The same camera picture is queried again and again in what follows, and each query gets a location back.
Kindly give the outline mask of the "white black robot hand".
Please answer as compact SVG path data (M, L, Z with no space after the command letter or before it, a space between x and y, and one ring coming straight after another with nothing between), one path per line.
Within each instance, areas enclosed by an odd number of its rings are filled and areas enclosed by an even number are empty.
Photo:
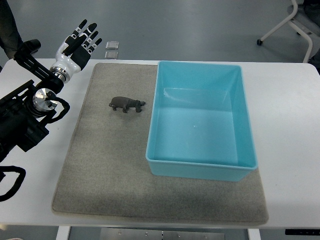
M101 38L97 38L99 32L96 28L95 22L87 25L84 19L58 48L50 71L64 84L85 68L92 53L102 42Z

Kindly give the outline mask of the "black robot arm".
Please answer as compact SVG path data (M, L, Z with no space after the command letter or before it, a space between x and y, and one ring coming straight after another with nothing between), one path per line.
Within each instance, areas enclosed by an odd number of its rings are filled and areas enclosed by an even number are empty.
M61 120L70 105L57 96L70 80L59 67L49 70L34 57L41 47L37 39L24 42L14 60L40 82L29 80L0 100L0 159L4 160L16 146L24 152L41 142L48 134L46 125Z

